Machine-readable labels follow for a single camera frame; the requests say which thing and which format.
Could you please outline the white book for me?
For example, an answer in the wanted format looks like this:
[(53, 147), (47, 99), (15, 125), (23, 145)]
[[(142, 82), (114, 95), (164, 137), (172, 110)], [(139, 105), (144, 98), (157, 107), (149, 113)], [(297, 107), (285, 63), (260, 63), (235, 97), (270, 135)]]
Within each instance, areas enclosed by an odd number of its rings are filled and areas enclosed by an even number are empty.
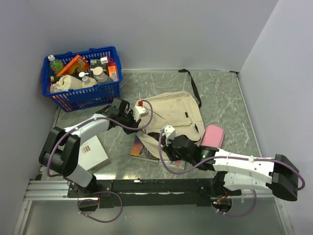
[(86, 171), (96, 172), (109, 161), (97, 136), (92, 137), (81, 145), (78, 164)]

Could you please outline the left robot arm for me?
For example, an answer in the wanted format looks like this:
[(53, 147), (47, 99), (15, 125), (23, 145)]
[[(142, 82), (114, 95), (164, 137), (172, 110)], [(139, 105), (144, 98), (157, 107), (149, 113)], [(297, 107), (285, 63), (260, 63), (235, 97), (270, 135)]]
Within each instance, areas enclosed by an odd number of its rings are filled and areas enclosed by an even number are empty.
[(53, 127), (40, 153), (39, 163), (46, 167), (48, 177), (62, 176), (77, 184), (84, 196), (93, 196), (97, 191), (96, 177), (79, 165), (80, 146), (116, 126), (122, 127), (127, 134), (136, 133), (145, 113), (143, 106), (131, 109), (129, 102), (115, 98), (112, 104), (79, 124), (63, 129)]

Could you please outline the cream canvas backpack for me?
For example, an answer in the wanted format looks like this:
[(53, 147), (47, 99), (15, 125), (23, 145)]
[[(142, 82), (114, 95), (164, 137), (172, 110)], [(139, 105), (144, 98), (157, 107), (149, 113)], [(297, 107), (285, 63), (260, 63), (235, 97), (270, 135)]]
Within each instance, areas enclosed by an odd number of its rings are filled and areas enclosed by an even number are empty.
[(194, 94), (187, 91), (162, 93), (146, 100), (144, 107), (153, 114), (141, 118), (139, 127), (151, 121), (147, 127), (139, 131), (137, 136), (148, 151), (156, 158), (159, 157), (158, 138), (161, 129), (167, 125), (172, 126), (176, 132), (175, 142), (186, 140), (192, 147), (198, 147), (205, 132), (201, 117), (201, 99), (193, 78), (190, 78)]

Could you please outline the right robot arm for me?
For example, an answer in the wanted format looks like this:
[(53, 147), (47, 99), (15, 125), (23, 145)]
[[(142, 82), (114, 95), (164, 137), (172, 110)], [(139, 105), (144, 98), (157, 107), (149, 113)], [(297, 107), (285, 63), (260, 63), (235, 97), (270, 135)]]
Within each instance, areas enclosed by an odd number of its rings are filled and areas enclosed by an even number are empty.
[(224, 177), (213, 184), (219, 195), (243, 189), (262, 190), (293, 202), (305, 186), (299, 170), (282, 154), (273, 158), (245, 156), (212, 146), (196, 145), (186, 135), (172, 140), (159, 137), (158, 151), (165, 152), (169, 158), (189, 162), (192, 169), (224, 173)]

